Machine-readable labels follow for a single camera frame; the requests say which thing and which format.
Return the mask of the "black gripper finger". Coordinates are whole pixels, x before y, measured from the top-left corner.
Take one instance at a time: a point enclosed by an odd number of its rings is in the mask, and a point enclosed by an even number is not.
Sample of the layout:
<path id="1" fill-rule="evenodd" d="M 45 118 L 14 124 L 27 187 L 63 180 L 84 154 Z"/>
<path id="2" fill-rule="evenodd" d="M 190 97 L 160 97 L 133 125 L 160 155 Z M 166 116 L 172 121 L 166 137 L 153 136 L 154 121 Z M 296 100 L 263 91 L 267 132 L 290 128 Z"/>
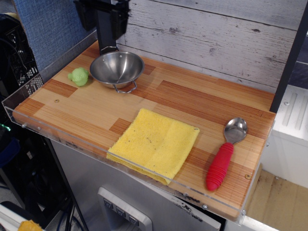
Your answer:
<path id="1" fill-rule="evenodd" d="M 87 2 L 74 2 L 81 24 L 86 31 L 96 26 L 95 9 Z"/>
<path id="2" fill-rule="evenodd" d="M 121 11 L 112 11 L 110 16 L 112 37 L 119 39 L 126 33 L 128 24 L 128 14 Z"/>

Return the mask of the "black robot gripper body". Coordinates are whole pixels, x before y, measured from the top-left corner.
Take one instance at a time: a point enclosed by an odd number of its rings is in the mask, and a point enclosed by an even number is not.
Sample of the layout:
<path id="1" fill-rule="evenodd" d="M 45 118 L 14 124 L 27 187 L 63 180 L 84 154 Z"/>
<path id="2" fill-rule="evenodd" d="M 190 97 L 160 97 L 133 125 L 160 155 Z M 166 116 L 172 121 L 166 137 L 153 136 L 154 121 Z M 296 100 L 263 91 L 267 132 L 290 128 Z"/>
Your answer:
<path id="1" fill-rule="evenodd" d="M 73 2 L 82 7 L 95 9 L 107 13 L 110 13 L 112 11 L 128 13 L 130 11 L 129 0 L 118 0 L 115 4 L 103 2 L 102 0 L 74 0 Z"/>

